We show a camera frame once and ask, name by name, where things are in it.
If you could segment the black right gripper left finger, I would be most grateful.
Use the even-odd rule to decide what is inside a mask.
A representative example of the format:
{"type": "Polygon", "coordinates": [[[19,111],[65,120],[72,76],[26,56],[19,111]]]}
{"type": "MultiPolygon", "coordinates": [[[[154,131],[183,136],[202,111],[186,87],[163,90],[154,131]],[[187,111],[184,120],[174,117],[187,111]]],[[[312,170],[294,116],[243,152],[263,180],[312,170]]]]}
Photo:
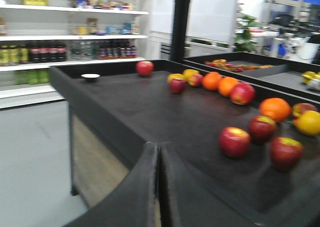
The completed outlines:
{"type": "Polygon", "coordinates": [[[147,142],[133,169],[96,206],[67,227],[154,227],[159,148],[147,142]]]}

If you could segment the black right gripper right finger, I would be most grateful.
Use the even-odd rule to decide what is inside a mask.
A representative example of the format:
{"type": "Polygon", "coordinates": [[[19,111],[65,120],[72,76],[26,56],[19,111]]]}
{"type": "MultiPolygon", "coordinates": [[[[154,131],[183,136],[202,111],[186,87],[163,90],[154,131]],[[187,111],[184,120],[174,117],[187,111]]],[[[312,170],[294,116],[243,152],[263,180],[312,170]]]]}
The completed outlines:
{"type": "Polygon", "coordinates": [[[217,150],[160,145],[159,205],[164,227],[258,227],[245,203],[214,180],[217,150]]]}

